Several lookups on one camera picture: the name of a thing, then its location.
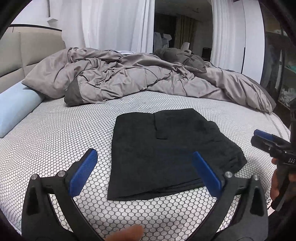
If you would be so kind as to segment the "person's right hand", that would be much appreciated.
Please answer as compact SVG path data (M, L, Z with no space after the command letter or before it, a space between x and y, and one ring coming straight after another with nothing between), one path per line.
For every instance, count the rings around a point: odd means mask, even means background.
M278 187L278 169L275 169L271 179L271 189L270 189L271 200L274 201L274 199L278 197L279 193L280 191Z

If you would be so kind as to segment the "person's left hand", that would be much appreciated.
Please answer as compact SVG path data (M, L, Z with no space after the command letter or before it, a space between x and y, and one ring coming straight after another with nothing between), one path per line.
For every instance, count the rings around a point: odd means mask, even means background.
M144 228L141 225L133 225L128 228L108 235L105 241L138 241L144 234Z

